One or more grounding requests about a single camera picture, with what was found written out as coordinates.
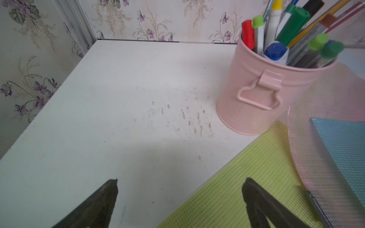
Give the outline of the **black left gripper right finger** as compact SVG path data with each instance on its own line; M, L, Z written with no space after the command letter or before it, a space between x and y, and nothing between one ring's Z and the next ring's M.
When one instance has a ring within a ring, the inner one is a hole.
M252 228L307 228L308 225L284 207L255 180L247 178L242 195Z

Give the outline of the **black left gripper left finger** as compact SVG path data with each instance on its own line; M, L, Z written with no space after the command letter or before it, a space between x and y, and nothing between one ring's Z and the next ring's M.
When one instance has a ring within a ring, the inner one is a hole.
M55 228L107 228L118 195L117 179L106 181Z

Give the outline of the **yellow mesh document bag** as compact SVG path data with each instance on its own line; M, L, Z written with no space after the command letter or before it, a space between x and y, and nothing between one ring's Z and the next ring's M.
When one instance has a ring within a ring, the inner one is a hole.
M323 227L295 168L288 129L280 122L271 126L219 170L161 222L160 227L250 227L242 194L242 186L247 178L252 178L310 227Z

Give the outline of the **blue mesh document bag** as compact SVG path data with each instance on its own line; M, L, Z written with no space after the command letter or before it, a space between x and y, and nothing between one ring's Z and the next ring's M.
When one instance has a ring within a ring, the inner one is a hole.
M365 123L312 118L320 139L361 204L365 205Z

